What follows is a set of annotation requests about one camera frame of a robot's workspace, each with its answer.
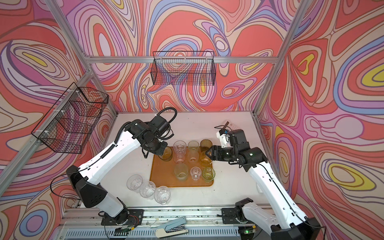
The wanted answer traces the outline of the pale green textured glass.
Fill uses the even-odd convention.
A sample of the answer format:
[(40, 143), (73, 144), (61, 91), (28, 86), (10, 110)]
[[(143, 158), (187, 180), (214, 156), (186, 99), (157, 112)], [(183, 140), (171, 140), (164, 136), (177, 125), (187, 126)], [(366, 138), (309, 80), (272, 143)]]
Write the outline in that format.
[(188, 143), (188, 149), (189, 151), (198, 151), (200, 148), (200, 143), (197, 141), (190, 141)]

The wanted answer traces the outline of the pink textured glass front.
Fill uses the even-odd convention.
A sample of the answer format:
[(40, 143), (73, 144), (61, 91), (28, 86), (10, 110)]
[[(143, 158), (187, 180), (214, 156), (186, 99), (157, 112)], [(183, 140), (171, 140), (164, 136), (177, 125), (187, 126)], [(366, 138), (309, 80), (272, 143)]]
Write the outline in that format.
[(189, 150), (187, 159), (191, 163), (196, 163), (200, 160), (200, 153), (198, 150)]

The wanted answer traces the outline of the small clear glass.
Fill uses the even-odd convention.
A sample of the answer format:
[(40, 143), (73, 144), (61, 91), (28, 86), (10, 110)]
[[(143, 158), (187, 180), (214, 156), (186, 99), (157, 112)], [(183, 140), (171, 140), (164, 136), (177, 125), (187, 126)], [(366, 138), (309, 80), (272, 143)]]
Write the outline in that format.
[(197, 181), (200, 179), (202, 175), (202, 170), (199, 167), (192, 167), (190, 170), (190, 175), (193, 181)]

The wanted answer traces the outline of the olive brown textured glass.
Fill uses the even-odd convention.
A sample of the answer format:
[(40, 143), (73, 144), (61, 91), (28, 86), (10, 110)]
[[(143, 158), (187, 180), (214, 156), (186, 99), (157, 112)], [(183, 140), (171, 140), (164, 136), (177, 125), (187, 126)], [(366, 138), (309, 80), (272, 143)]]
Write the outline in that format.
[(200, 142), (200, 150), (201, 150), (201, 152), (205, 152), (205, 151), (209, 150), (212, 146), (213, 146), (213, 143), (209, 139), (203, 139)]

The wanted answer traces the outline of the bright green faceted glass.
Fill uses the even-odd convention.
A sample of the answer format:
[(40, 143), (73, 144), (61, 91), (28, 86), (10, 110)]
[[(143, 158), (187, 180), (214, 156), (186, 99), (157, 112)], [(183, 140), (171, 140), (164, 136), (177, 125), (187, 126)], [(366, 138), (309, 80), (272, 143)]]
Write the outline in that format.
[(206, 167), (203, 169), (202, 177), (206, 183), (212, 182), (214, 180), (215, 176), (216, 176), (216, 172), (213, 168)]

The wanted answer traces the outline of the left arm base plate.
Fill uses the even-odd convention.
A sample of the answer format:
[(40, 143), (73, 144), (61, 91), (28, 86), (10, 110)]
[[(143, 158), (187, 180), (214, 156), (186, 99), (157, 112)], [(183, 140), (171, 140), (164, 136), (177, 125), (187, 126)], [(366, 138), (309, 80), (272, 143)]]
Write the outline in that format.
[(116, 217), (111, 217), (104, 211), (98, 213), (102, 217), (101, 225), (104, 227), (118, 227), (119, 232), (130, 232), (142, 224), (144, 210), (128, 209), (123, 210)]

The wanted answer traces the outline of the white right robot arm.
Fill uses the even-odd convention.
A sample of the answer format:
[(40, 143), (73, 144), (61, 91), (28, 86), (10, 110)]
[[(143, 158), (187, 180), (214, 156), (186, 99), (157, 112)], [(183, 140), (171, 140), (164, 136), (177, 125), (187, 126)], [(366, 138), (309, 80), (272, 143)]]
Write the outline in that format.
[(251, 200), (240, 203), (241, 214), (273, 240), (315, 240), (321, 232), (316, 218), (309, 218), (293, 201), (274, 174), (260, 148), (238, 150), (235, 147), (212, 146), (206, 152), (212, 161), (228, 162), (243, 168), (257, 183), (274, 214), (269, 214)]

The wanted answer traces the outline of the pale green glass front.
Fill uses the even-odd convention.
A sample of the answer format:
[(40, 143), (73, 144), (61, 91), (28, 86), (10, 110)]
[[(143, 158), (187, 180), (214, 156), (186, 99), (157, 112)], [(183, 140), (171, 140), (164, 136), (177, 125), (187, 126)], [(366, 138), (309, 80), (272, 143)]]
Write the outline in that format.
[(176, 164), (174, 174), (179, 181), (186, 181), (189, 175), (189, 168), (184, 163)]

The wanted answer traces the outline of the olive glass front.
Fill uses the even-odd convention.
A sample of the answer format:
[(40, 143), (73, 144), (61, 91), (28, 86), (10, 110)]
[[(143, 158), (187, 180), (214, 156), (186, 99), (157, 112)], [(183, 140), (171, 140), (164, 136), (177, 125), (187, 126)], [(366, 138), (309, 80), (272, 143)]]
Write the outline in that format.
[(164, 162), (169, 162), (173, 159), (173, 150), (170, 147), (166, 147), (163, 154), (159, 158)]

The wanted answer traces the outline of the pink ribbed glass top row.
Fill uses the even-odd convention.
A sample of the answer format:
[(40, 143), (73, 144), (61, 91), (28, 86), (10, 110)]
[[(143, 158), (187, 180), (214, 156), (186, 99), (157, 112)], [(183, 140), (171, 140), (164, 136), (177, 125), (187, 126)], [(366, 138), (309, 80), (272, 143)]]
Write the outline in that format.
[(176, 153), (176, 155), (174, 156), (174, 162), (176, 164), (184, 163), (185, 160), (186, 160), (186, 155), (183, 153)]

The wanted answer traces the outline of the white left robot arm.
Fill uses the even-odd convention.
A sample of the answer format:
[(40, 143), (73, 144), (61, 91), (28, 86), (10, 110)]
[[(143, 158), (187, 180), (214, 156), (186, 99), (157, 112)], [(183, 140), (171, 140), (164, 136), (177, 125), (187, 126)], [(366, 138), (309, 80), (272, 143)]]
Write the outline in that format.
[(85, 207), (96, 207), (117, 222), (126, 220), (127, 207), (103, 188), (101, 181), (117, 163), (138, 148), (144, 158), (149, 154), (161, 156), (168, 145), (164, 135), (170, 130), (170, 123), (160, 116), (149, 122), (126, 122), (115, 140), (99, 154), (79, 167), (70, 166), (66, 174)]

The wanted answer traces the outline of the clear faceted glass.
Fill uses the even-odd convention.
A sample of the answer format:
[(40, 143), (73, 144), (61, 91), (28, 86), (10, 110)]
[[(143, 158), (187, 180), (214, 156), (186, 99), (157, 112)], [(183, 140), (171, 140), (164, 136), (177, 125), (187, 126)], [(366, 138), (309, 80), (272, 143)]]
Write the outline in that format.
[(174, 152), (177, 156), (185, 156), (187, 151), (187, 144), (184, 141), (176, 141), (173, 145)]

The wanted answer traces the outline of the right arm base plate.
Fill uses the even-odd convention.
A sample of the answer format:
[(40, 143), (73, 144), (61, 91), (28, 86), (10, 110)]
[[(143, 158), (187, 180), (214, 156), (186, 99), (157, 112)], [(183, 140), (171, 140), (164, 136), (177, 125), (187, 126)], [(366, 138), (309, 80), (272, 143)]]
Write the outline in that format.
[(262, 222), (260, 214), (249, 206), (235, 206), (234, 208), (222, 208), (217, 215), (222, 218), (224, 224), (256, 224)]

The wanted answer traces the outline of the yellow faceted glass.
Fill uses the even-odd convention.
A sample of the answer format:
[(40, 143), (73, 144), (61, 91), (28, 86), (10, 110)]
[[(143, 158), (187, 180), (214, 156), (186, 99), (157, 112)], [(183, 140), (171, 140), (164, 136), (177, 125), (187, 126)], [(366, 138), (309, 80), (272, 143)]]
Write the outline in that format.
[(201, 166), (202, 166), (203, 168), (212, 167), (212, 160), (207, 159), (207, 158), (205, 157), (205, 153), (206, 153), (206, 152), (202, 152), (202, 153), (200, 154), (200, 162), (201, 162)]

